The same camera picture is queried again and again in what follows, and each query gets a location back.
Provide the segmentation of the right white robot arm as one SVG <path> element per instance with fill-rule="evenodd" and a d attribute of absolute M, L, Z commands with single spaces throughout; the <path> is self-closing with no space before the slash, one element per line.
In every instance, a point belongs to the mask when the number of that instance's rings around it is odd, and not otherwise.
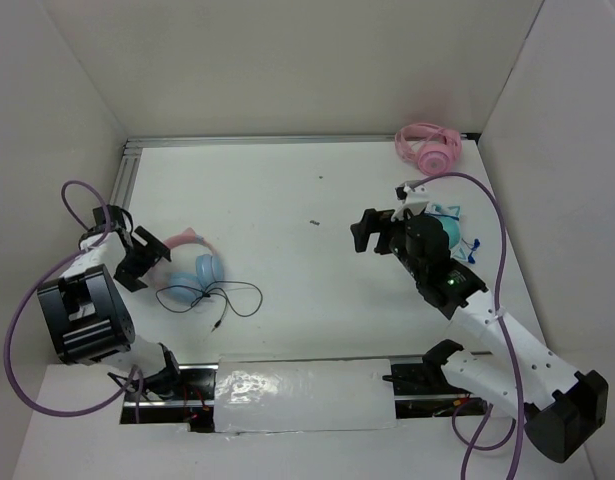
<path fill-rule="evenodd" d="M 368 209 L 350 228 L 354 248 L 394 255 L 413 277 L 423 299 L 453 325 L 481 341 L 505 373 L 452 340 L 428 351 L 423 379 L 435 392 L 469 391 L 514 418 L 545 457 L 568 460 L 606 419 L 608 383 L 597 371 L 581 372 L 559 358 L 511 314 L 495 306 L 492 292 L 467 266 L 453 259 L 441 222 L 426 213 Z"/>

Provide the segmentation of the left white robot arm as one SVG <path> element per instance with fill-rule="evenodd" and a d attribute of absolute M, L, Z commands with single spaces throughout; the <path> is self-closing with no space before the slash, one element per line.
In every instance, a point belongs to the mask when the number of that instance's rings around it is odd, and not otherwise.
<path fill-rule="evenodd" d="M 51 341 L 68 365 L 101 364 L 115 369 L 116 382 L 136 365 L 143 372 L 143 396 L 172 400 L 182 394 L 184 374 L 174 353 L 136 332 L 122 295 L 148 287 L 142 280 L 170 249 L 129 212 L 110 205 L 93 210 L 94 225 L 78 241 L 83 254 L 64 273 L 37 289 Z"/>

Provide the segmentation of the pink blue cat-ear headphones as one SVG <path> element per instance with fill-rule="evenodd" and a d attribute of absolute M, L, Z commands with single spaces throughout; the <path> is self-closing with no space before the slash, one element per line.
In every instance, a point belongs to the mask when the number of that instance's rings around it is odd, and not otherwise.
<path fill-rule="evenodd" d="M 217 250 L 193 228 L 188 227 L 167 238 L 164 245 L 169 249 L 170 259 L 181 247 L 197 245 L 207 250 L 207 253 L 195 257 L 193 267 L 187 271 L 173 266 L 158 267 L 153 274 L 156 289 L 179 304 L 191 305 L 200 300 L 209 287 L 217 286 L 225 279 L 223 262 Z"/>

